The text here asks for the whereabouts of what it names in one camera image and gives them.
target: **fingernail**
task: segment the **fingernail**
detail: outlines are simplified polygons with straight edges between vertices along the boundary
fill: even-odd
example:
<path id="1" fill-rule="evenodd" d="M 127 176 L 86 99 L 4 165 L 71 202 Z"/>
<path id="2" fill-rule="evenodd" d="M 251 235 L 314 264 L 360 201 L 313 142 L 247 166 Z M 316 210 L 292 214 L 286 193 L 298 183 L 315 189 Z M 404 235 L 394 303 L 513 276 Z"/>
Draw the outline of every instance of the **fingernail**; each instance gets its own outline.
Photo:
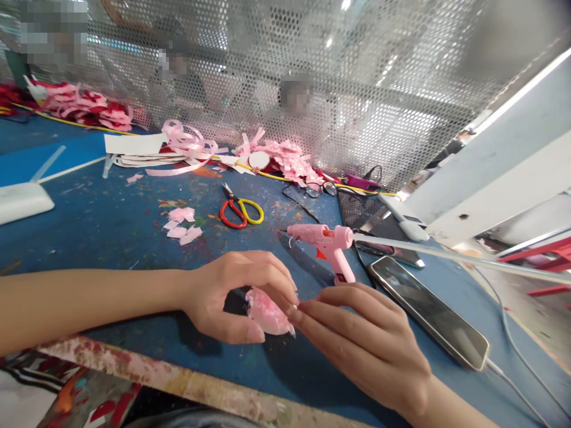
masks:
<path id="1" fill-rule="evenodd" d="M 292 307 L 286 315 L 287 318 L 294 323 L 299 323 L 303 317 L 302 313 L 294 307 Z"/>
<path id="2" fill-rule="evenodd" d="M 264 343 L 266 340 L 265 334 L 263 334 L 262 328 L 257 325 L 248 326 L 248 335 L 246 340 L 248 343 Z"/>

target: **finger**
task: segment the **finger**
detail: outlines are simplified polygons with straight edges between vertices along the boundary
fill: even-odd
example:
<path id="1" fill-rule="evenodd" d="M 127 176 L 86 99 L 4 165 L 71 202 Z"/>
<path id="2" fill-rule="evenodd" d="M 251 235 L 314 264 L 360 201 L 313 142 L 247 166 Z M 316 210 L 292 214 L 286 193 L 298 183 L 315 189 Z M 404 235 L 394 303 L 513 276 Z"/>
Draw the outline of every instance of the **finger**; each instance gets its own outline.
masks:
<path id="1" fill-rule="evenodd" d="M 244 285 L 261 288 L 282 310 L 287 310 L 291 305 L 299 304 L 299 299 L 289 278 L 269 263 L 261 265 L 257 263 L 244 264 L 236 272 L 233 282 L 235 285 L 233 288 Z"/>
<path id="2" fill-rule="evenodd" d="M 316 300 L 302 301 L 298 309 L 383 361 L 397 355 L 391 334 L 354 313 Z"/>
<path id="3" fill-rule="evenodd" d="M 351 282 L 351 283 L 340 282 L 337 286 L 338 287 L 357 288 L 359 290 L 366 292 L 368 295 L 373 297 L 375 300 L 377 300 L 382 305 L 389 308 L 391 311 L 397 312 L 399 314 L 402 313 L 402 311 L 403 311 L 403 309 L 399 305 L 397 305 L 395 302 L 393 302 L 390 297 L 387 297 L 386 295 L 384 295 L 380 291 L 375 290 L 374 288 L 368 287 L 365 284 L 361 284 L 360 282 Z"/>
<path id="4" fill-rule="evenodd" d="M 293 284 L 293 288 L 297 290 L 296 283 L 293 281 L 290 271 L 287 269 L 287 267 L 284 265 L 284 263 L 282 263 L 280 259 L 278 259 L 275 255 L 273 255 L 269 251 L 252 250 L 252 251 L 244 251 L 242 254 L 253 263 L 269 263 L 270 265 L 273 265 L 286 278 L 288 278 L 291 281 L 291 283 Z"/>
<path id="5" fill-rule="evenodd" d="M 231 345 L 263 343 L 262 328 L 252 319 L 218 310 L 204 310 L 193 319 L 201 333 Z"/>
<path id="6" fill-rule="evenodd" d="M 366 394 L 371 392 L 364 379 L 371 379 L 371 384 L 386 385 L 390 366 L 384 361 L 299 310 L 292 313 L 290 322 Z"/>
<path id="7" fill-rule="evenodd" d="M 349 306 L 381 329 L 392 330 L 400 323 L 395 312 L 360 288 L 328 287 L 321 290 L 316 300 L 332 306 Z"/>

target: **scissor handle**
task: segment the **scissor handle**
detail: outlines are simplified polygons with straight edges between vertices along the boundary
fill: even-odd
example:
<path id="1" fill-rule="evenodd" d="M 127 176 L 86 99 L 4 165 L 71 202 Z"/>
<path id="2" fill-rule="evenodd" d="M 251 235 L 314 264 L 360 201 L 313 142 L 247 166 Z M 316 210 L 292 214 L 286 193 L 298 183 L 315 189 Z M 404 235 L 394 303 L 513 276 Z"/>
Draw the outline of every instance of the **scissor handle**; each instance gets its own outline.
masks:
<path id="1" fill-rule="evenodd" d="M 260 214 L 260 218 L 258 220 L 253 220 L 252 218 L 250 218 L 250 216 L 248 215 L 248 212 L 246 211 L 246 207 L 244 206 L 244 204 L 248 204 L 253 206 L 257 211 L 258 214 Z M 238 199 L 238 205 L 240 205 L 240 208 L 242 208 L 242 213 L 244 214 L 244 217 L 246 218 L 246 220 L 248 221 L 248 223 L 250 224 L 260 224 L 261 222 L 263 222 L 263 210 L 262 207 L 260 207 L 257 203 L 255 203 L 254 201 L 251 201 L 249 199 Z"/>
<path id="2" fill-rule="evenodd" d="M 240 224 L 235 224 L 235 223 L 231 223 L 226 216 L 224 215 L 224 210 L 226 209 L 226 207 L 230 205 L 230 208 L 232 211 L 234 211 L 236 213 L 236 215 L 240 218 L 240 220 L 242 220 L 242 223 Z M 224 223 L 226 226 L 231 227 L 232 229 L 243 229 L 246 227 L 246 225 L 248 224 L 246 217 L 244 216 L 244 214 L 242 214 L 242 211 L 240 211 L 238 209 L 238 207 L 236 205 L 234 205 L 234 201 L 233 200 L 227 200 L 222 204 L 222 207 L 220 208 L 220 220 L 222 220 L 222 223 Z"/>

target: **hand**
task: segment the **hand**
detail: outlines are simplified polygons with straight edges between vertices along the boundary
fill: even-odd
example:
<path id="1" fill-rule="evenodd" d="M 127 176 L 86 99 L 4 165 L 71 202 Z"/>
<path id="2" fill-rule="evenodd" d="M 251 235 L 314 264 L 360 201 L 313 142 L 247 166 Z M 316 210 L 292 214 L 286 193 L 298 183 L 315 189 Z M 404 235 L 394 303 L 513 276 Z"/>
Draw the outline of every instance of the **hand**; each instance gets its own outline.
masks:
<path id="1" fill-rule="evenodd" d="M 288 315 L 365 394 L 405 418 L 426 410 L 430 365 L 406 313 L 387 296 L 363 284 L 339 284 Z"/>
<path id="2" fill-rule="evenodd" d="M 254 320 L 223 311 L 231 290 L 245 285 L 258 287 L 284 312 L 299 304 L 297 287 L 290 272 L 266 251 L 227 253 L 191 274 L 192 287 L 183 284 L 181 308 L 198 331 L 229 344 L 263 343 L 265 340 L 262 328 Z"/>

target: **purple object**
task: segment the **purple object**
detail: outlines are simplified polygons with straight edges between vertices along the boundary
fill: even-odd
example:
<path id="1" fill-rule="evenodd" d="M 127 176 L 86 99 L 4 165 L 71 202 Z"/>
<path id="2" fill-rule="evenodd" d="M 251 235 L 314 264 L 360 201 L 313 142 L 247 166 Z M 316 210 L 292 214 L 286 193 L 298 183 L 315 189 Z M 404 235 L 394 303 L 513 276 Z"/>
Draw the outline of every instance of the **purple object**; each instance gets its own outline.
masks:
<path id="1" fill-rule="evenodd" d="M 369 191 L 378 191 L 381 188 L 375 181 L 365 180 L 364 178 L 355 177 L 351 174 L 347 174 L 347 185 Z"/>

